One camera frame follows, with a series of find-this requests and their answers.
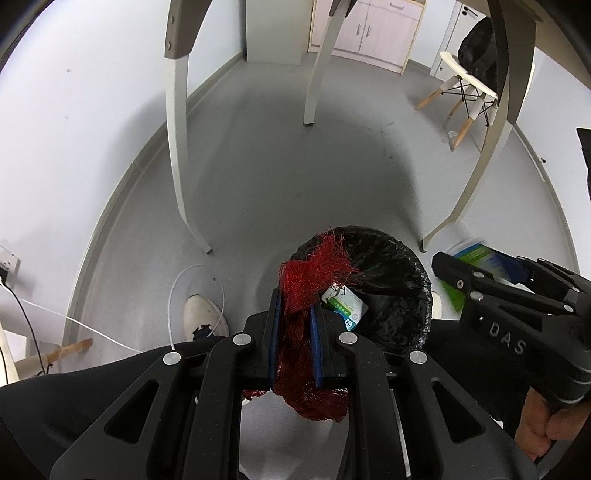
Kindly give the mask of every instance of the person's hand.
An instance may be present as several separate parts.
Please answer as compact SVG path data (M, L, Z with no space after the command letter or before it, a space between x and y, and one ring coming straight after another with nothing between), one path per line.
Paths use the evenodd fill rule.
M591 403L580 403L550 415L546 399L530 388L521 410L515 441L535 460L550 450L552 440L574 440L590 411Z

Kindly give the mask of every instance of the black cable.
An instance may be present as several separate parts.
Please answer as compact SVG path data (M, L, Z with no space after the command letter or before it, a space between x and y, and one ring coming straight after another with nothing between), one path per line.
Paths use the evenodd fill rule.
M8 369L6 368L6 359L4 358L2 347L0 347L0 355L2 355L2 363L4 364L4 377L6 377L6 385L8 385Z
M27 312L25 312L25 309L22 307L21 301L18 299L17 294L13 292L12 288L10 288L6 284L4 284L4 287L10 293L12 293L12 296L17 301L18 306L21 308L22 314L25 316L25 320L27 321L27 324L29 325L29 330L31 331L31 335L33 336L33 342L35 343L35 349L37 350L37 356L39 357L39 363L41 364L41 372L43 372L44 375L47 375L45 373L45 367L43 366L43 358L41 358L41 351L39 350L39 344L37 343L37 337L35 337L35 332L33 331L33 326L31 325L31 322L29 322L29 317L27 316Z

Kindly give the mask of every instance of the red netting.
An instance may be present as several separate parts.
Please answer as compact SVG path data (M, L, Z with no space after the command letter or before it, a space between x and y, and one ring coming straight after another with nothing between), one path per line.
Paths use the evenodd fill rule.
M280 269L279 285L283 292L283 315L279 325L280 348L277 377L273 391L298 414L310 420L343 420L347 413L346 390L316 388L310 353L310 306L317 293L332 284L346 284L358 272L351 267L343 239L333 232L305 261L289 260Z

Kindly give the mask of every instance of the white cable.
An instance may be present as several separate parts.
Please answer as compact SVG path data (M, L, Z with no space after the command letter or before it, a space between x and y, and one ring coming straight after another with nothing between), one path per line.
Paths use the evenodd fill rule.
M60 317L65 317L68 320L70 320L71 322L77 323L81 327L84 327L86 329L89 329L91 332L95 332L96 334L100 335L101 337L106 338L107 340L110 340L111 342L116 343L117 345L122 346L123 348L127 348L127 350L131 350L132 352L136 352L136 353L143 353L142 350L138 350L136 348L131 348L130 346L124 345L123 343L118 342L117 340L112 339L110 336L105 335L104 333L99 332L98 330L95 330L94 328L89 327L88 325L85 325L84 323L79 322L78 320L73 319L72 317L68 317L68 315L63 315L61 313L54 312L53 310L50 310L50 309L45 308L45 307L42 307L41 305L38 305L36 303L33 303L33 302L28 301L28 300L25 300L25 299L21 299L21 301L23 301L24 303L27 303L27 304L29 304L29 305L31 305L33 307L37 307L38 309L45 310L46 312L52 313L54 315L58 315Z
M168 292L168 304L167 304L168 307L166 309L166 318L167 318L167 323L168 323L168 339L170 340L170 347L173 350L174 350L174 340L173 340L173 328L172 328L171 321L170 321L170 300L173 298L173 291L174 291L174 288L176 287L176 285L178 283L179 278L181 278L184 273L188 272L192 268L197 268L197 267L204 267L204 268L206 268L205 265L202 265L202 264L199 264L199 265L191 265L190 267L185 268L181 273L179 273L177 275L177 278L174 279L173 286L170 287L170 292ZM216 326L214 328L212 328L212 331L211 332L209 332L208 337L213 333L213 331L217 328L217 326L222 321L223 309L226 306L226 296L225 296L225 293L224 293L222 281L219 279L219 277L217 277L215 280L217 280L219 282L220 288L222 289L222 309L220 311L220 316L217 319Z

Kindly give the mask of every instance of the black bag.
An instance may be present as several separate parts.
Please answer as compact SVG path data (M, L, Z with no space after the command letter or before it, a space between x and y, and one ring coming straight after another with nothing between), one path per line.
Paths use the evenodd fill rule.
M335 228L351 265L360 270L347 286L368 306L354 332L382 350L403 355L420 348L431 328L431 281L417 256L402 242L379 230L360 226ZM315 236L292 260L306 260L320 243Z
M467 72L496 92L496 41L492 20L480 20L462 40L457 59Z

